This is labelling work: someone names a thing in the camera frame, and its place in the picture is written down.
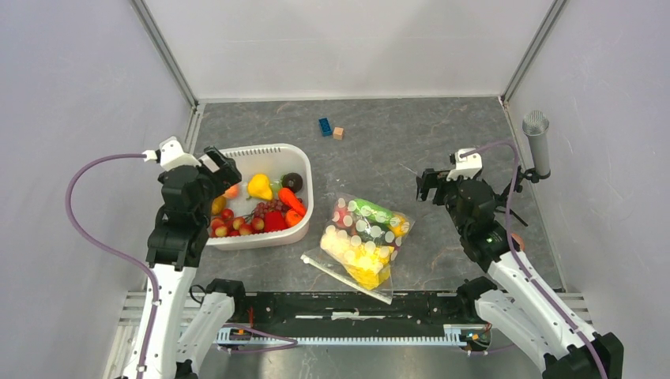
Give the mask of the yellow toy lemon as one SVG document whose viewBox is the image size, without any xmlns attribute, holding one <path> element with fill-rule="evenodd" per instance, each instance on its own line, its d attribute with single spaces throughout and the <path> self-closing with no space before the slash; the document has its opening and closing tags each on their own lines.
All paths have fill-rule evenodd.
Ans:
<svg viewBox="0 0 670 379">
<path fill-rule="evenodd" d="M 394 214 L 388 223 L 390 231 L 395 237 L 406 235 L 411 229 L 411 223 L 401 214 Z"/>
</svg>

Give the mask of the white plastic basket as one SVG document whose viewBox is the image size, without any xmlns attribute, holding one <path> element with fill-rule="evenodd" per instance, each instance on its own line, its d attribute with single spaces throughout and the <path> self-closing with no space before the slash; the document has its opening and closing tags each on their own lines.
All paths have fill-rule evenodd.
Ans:
<svg viewBox="0 0 670 379">
<path fill-rule="evenodd" d="M 314 186 L 311 162 L 306 153 L 292 144 L 258 144 L 238 148 L 222 149 L 221 154 L 232 158 L 242 174 L 240 195 L 229 202 L 229 208 L 237 215 L 244 216 L 253 210 L 257 201 L 248 198 L 247 184 L 255 174 L 266 174 L 277 180 L 283 174 L 295 172 L 303 178 L 303 188 L 297 196 L 303 199 L 307 213 L 294 227 L 283 231 L 271 231 L 256 235 L 210 238 L 206 245 L 227 250 L 244 250 L 270 246 L 282 246 L 298 242 L 308 232 L 310 218 L 314 211 Z"/>
</svg>

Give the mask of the green toy vegetable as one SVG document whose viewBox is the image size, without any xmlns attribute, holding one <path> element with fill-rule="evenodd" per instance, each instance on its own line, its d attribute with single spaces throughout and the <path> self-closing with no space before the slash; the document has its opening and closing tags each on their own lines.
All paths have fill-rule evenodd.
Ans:
<svg viewBox="0 0 670 379">
<path fill-rule="evenodd" d="M 393 218 L 393 213 L 389 209 L 361 198 L 350 201 L 348 208 L 350 212 L 376 223 L 390 223 Z"/>
</svg>

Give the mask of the pink toy peach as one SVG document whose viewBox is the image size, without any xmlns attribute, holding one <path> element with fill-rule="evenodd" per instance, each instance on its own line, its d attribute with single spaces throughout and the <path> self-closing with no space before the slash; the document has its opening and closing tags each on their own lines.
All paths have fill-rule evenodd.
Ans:
<svg viewBox="0 0 670 379">
<path fill-rule="evenodd" d="M 336 208 L 333 211 L 333 223 L 340 229 L 349 229 L 354 223 L 354 216 L 346 208 Z"/>
</svg>

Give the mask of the clear polka dot zip bag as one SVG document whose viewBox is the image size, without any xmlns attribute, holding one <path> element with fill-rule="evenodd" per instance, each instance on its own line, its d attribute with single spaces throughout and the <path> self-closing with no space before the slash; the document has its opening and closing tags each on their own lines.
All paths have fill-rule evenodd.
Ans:
<svg viewBox="0 0 670 379">
<path fill-rule="evenodd" d="M 415 220 L 402 212 L 337 193 L 316 248 L 300 260 L 354 291 L 393 301 L 393 262 Z"/>
</svg>

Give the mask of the yellow toy cabbage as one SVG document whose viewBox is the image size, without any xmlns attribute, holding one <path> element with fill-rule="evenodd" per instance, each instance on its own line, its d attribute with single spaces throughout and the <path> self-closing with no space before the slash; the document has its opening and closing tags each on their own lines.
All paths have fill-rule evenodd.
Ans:
<svg viewBox="0 0 670 379">
<path fill-rule="evenodd" d="M 325 229 L 320 248 L 366 290 L 378 288 L 391 277 L 390 263 L 397 256 L 393 246 L 364 242 L 358 235 L 351 236 L 334 225 Z"/>
</svg>

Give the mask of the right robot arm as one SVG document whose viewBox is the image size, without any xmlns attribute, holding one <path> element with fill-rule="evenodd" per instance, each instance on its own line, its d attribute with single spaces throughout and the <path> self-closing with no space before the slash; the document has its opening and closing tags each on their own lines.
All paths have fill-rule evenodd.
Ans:
<svg viewBox="0 0 670 379">
<path fill-rule="evenodd" d="M 543 378 L 621 378 L 624 347 L 612 332 L 600 334 L 548 286 L 509 231 L 495 219 L 510 193 L 501 194 L 476 172 L 428 168 L 416 179 L 416 196 L 446 208 L 467 257 L 484 276 L 457 289 L 456 310 L 467 322 L 496 327 L 536 365 Z"/>
</svg>

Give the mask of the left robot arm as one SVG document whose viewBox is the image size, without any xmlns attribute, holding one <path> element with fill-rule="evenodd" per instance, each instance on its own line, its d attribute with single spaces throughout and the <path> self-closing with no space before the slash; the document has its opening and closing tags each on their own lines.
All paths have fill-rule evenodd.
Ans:
<svg viewBox="0 0 670 379">
<path fill-rule="evenodd" d="M 149 284 L 140 329 L 123 378 L 196 378 L 225 321 L 240 321 L 247 299 L 214 280 L 213 288 L 186 330 L 181 329 L 186 297 L 209 239 L 214 200 L 242 180 L 235 161 L 208 146 L 201 158 L 176 141 L 156 154 L 163 168 L 163 204 L 156 214 L 146 256 Z"/>
</svg>

